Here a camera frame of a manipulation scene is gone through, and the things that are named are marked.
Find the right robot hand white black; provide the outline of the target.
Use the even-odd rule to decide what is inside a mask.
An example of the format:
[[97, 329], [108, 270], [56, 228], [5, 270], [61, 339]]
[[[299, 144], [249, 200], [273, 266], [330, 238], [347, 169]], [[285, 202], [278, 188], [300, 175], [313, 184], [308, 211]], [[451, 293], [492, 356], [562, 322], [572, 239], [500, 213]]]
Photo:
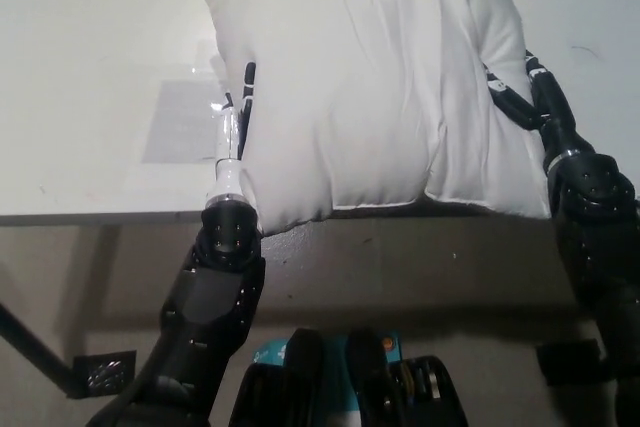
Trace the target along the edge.
[[484, 69], [494, 105], [522, 129], [539, 133], [545, 152], [543, 168], [546, 173], [567, 157], [595, 151], [578, 134], [575, 117], [563, 90], [554, 74], [537, 56], [526, 51], [525, 69], [532, 101], [527, 101], [487, 66]]

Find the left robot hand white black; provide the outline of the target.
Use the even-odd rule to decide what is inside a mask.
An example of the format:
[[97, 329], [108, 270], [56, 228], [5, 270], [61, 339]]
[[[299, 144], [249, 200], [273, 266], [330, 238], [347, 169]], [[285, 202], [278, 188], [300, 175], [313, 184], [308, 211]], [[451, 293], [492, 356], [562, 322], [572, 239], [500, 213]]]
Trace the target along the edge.
[[214, 184], [207, 194], [206, 208], [225, 201], [247, 203], [240, 182], [241, 160], [253, 105], [256, 63], [246, 64], [243, 74], [243, 93], [239, 105], [234, 104], [224, 62], [220, 57], [210, 59], [211, 68], [224, 94], [220, 103], [212, 103], [212, 118], [215, 121], [215, 147], [213, 160]]

